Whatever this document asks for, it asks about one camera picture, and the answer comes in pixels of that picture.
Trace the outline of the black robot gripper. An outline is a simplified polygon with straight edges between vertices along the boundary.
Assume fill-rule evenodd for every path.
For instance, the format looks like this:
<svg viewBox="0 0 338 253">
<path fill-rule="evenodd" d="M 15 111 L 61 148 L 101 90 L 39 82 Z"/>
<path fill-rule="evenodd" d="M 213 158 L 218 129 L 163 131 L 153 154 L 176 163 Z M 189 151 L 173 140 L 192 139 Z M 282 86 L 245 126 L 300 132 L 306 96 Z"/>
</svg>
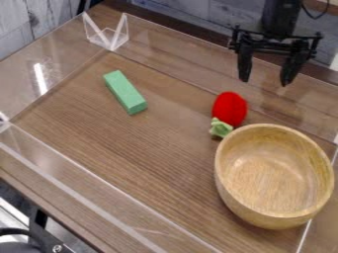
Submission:
<svg viewBox="0 0 338 253">
<path fill-rule="evenodd" d="M 317 47 L 324 35 L 306 29 L 297 29 L 292 35 L 278 35 L 268 32 L 257 25 L 236 25 L 229 48 L 238 54 L 240 79 L 248 82 L 253 69 L 253 55 L 256 52 L 285 55 L 281 83 L 288 86 L 308 59 L 317 55 Z"/>
</svg>

